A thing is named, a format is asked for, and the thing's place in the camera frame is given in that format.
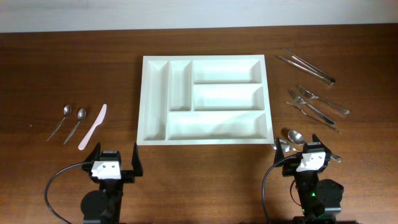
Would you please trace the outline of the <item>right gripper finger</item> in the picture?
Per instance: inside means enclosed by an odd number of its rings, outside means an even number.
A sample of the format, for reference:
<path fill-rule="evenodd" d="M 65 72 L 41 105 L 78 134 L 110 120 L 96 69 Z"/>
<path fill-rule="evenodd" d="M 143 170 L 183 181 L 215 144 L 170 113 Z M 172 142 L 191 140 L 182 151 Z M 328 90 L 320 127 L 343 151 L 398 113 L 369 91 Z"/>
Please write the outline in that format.
<path fill-rule="evenodd" d="M 323 151 L 326 154 L 326 157 L 331 157 L 332 152 L 321 142 L 321 140 L 318 138 L 316 134 L 312 134 L 312 149 L 320 150 L 323 149 Z"/>
<path fill-rule="evenodd" d="M 275 156 L 274 156 L 274 165 L 276 166 L 283 166 L 283 159 L 284 159 L 284 150 L 282 148 L 280 139 L 277 138 L 275 140 Z"/>

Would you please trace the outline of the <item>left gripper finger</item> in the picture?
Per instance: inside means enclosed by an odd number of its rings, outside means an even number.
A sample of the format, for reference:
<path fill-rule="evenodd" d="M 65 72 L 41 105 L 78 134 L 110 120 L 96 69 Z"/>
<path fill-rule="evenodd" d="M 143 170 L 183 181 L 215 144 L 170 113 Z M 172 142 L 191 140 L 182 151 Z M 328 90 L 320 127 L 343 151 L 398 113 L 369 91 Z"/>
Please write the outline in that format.
<path fill-rule="evenodd" d="M 85 159 L 85 162 L 97 161 L 100 158 L 101 154 L 101 143 L 98 142 L 94 149 L 90 152 L 90 154 Z"/>
<path fill-rule="evenodd" d="M 132 168 L 133 168 L 132 171 L 133 171 L 133 174 L 135 177 L 142 177 L 144 175 L 142 163 L 139 158 L 138 145 L 136 142 L 134 143 L 131 165 L 132 165 Z"/>

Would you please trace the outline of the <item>pink plastic knife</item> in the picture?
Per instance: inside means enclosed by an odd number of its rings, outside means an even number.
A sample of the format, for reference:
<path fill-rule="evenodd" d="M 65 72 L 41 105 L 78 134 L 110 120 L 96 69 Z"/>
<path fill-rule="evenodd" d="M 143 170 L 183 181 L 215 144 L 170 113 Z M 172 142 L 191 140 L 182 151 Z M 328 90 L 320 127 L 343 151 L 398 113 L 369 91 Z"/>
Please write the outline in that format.
<path fill-rule="evenodd" d="M 84 150 L 87 146 L 87 144 L 89 143 L 95 129 L 97 126 L 99 126 L 103 121 L 104 118 L 106 116 L 106 112 L 107 112 L 107 104 L 103 104 L 101 107 L 101 110 L 97 116 L 97 118 L 95 119 L 94 123 L 92 124 L 91 128 L 88 130 L 88 132 L 86 133 L 86 135 L 84 136 L 84 138 L 81 140 L 81 142 L 78 145 L 78 149 L 80 151 Z"/>

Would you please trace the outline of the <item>small steel teaspoon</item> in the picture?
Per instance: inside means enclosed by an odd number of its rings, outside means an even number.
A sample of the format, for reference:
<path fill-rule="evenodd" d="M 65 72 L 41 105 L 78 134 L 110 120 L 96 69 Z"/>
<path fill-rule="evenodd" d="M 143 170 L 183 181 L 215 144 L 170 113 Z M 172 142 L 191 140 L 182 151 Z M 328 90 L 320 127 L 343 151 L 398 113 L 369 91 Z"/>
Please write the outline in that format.
<path fill-rule="evenodd" d="M 86 110 L 85 110 L 84 108 L 82 108 L 82 109 L 80 109 L 80 110 L 78 111 L 78 114 L 77 114 L 77 119 L 78 119 L 78 121 L 77 121 L 76 125 L 74 125 L 73 129 L 70 131 L 69 135 L 67 136 L 67 138 L 66 138 L 66 140 L 63 142 L 63 144 L 66 144 L 66 143 L 70 140 L 70 138 L 73 136 L 73 134 L 74 134 L 75 131 L 77 130 L 79 124 L 80 124 L 82 121 L 84 121 L 85 118 L 86 118 Z"/>
<path fill-rule="evenodd" d="M 71 105 L 64 106 L 63 118 L 58 122 L 55 129 L 51 132 L 50 136 L 47 138 L 47 141 L 49 141 L 53 137 L 53 135 L 59 130 L 63 122 L 71 115 L 71 113 L 72 113 L 72 106 Z"/>

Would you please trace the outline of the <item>long steel tongs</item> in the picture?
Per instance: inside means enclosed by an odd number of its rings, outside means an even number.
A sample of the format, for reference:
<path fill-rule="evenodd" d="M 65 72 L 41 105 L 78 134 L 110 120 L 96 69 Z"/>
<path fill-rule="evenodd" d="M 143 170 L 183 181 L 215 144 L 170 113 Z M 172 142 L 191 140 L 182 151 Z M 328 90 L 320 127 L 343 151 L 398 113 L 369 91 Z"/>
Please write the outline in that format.
<path fill-rule="evenodd" d="M 319 80 L 321 80 L 323 83 L 326 83 L 328 86 L 333 86 L 336 83 L 335 78 L 330 76 L 329 74 L 325 73 L 324 71 L 320 70 L 319 68 L 315 67 L 311 63 L 308 63 L 304 59 L 300 58 L 299 56 L 293 54 L 291 51 L 287 49 L 282 49 L 289 57 L 290 59 L 287 59 L 283 56 L 276 55 L 275 57 L 285 63 L 288 63 L 296 68 L 299 68 L 303 70 L 304 72 L 307 72 L 311 74 L 314 77 L 317 77 Z"/>

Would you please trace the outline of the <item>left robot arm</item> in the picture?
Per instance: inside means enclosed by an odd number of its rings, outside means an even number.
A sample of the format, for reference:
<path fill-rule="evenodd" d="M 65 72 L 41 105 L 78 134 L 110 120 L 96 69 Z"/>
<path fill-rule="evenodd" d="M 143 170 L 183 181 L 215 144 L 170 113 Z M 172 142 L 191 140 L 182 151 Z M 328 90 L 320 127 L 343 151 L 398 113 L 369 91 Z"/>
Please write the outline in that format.
<path fill-rule="evenodd" d="M 82 170 L 99 185 L 98 190 L 87 193 L 80 205 L 84 223 L 119 223 L 123 187 L 133 184 L 144 174 L 137 144 L 133 147 L 131 170 L 122 170 L 119 151 L 102 151 L 98 143 L 85 159 Z"/>

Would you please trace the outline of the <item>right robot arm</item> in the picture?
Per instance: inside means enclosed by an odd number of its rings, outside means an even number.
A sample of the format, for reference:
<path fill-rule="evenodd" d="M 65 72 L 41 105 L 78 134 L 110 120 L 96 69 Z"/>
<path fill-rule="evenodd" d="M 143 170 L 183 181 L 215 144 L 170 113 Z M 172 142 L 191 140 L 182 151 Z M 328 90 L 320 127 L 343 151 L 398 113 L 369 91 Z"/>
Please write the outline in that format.
<path fill-rule="evenodd" d="M 281 141 L 276 139 L 274 165 L 282 167 L 284 177 L 294 177 L 303 215 L 294 217 L 292 223 L 336 223 L 344 187 L 334 180 L 318 178 L 328 166 L 332 152 L 316 135 L 312 139 L 302 151 L 289 157 L 284 156 Z"/>

